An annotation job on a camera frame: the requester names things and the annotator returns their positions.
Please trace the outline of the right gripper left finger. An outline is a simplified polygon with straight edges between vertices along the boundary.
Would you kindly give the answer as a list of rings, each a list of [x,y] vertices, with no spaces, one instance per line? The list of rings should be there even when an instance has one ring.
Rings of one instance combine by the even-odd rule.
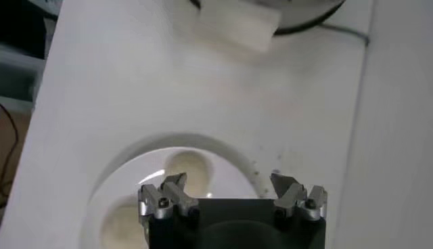
[[[200,217],[199,201],[184,192],[186,173],[167,176],[160,187],[143,184],[137,192],[139,222],[148,226],[152,219],[171,219],[177,210],[181,217],[194,223]]]

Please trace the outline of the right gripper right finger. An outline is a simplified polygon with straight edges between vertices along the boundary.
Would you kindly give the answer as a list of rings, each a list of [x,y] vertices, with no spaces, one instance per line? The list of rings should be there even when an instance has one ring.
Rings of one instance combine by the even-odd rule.
[[[299,211],[301,218],[306,221],[326,219],[327,192],[324,187],[314,185],[308,190],[295,178],[277,173],[272,173],[270,180],[277,194],[273,205],[278,219],[290,219],[296,211]]]

